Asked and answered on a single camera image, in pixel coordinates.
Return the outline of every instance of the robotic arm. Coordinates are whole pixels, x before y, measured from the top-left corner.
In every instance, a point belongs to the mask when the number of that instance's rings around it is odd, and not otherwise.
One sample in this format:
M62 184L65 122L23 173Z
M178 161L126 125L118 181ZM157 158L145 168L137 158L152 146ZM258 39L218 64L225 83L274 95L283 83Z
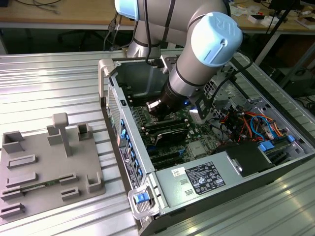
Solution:
M146 57L149 53L146 17L152 43L151 56L159 56L161 41L185 45L160 98L148 103L148 110L163 120L171 112L192 103L196 109L190 114L197 123L202 123L210 110L203 87L232 58L242 43L242 32L227 15L229 6L224 0L146 1L115 0L119 14L139 21L127 56Z

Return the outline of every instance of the light blue joint cap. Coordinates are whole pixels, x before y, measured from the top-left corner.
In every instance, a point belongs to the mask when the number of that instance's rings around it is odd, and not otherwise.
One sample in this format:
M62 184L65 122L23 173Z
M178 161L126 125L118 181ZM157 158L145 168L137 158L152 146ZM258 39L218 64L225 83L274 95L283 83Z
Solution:
M211 12L202 17L193 29L191 47L201 63L220 67L231 60L242 40L242 31L231 17Z
M115 0L116 11L128 18L139 20L139 10L137 0Z

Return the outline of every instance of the circuit board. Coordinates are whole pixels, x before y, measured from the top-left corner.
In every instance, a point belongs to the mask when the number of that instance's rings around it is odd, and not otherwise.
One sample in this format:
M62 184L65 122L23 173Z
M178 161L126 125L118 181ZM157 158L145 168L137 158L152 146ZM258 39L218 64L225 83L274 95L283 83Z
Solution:
M209 124L193 123L188 107L166 116L163 121L150 115L146 106L131 106L130 109L151 161L158 170L208 156L220 145ZM169 142L159 145L159 136L171 132L174 133Z

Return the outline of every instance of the desk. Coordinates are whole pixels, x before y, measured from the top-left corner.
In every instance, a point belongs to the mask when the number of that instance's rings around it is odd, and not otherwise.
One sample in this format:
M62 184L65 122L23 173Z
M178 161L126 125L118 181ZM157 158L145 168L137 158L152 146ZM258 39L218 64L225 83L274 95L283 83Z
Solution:
M268 15L270 9L249 0L243 3L245 6L258 5L261 11ZM114 0L62 0L56 3L60 14L39 9L35 6L23 5L11 0L9 7L0 8L1 28L24 29L79 29L79 30L106 30L108 24L115 15ZM247 20L247 16L232 16L238 22L240 28L246 33L265 33L267 27L255 25ZM260 64L271 47L281 34L315 34L315 30L309 30L295 22L296 17L288 17L273 35L264 50L255 61ZM133 30L133 21L123 17L121 30ZM0 38L0 54L5 48Z

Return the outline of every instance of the power supply label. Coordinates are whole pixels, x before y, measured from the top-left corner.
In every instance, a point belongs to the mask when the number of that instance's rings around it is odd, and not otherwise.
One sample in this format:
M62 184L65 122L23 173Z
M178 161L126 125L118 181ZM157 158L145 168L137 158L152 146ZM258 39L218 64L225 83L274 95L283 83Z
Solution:
M212 162L187 169L186 174L199 195L225 185L220 173Z

